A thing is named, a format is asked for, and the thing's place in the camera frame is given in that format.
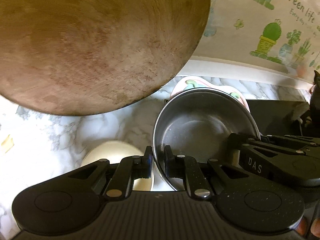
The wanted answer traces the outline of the person's left hand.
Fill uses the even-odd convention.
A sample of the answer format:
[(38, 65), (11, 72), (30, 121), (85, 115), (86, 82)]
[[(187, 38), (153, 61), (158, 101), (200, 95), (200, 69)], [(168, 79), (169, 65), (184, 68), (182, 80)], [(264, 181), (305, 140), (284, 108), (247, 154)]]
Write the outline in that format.
[(312, 224), (308, 224), (308, 221), (305, 217), (302, 218), (299, 225), (296, 228), (296, 232), (302, 236), (304, 239), (311, 237), (311, 239), (320, 238), (320, 220), (316, 218)]

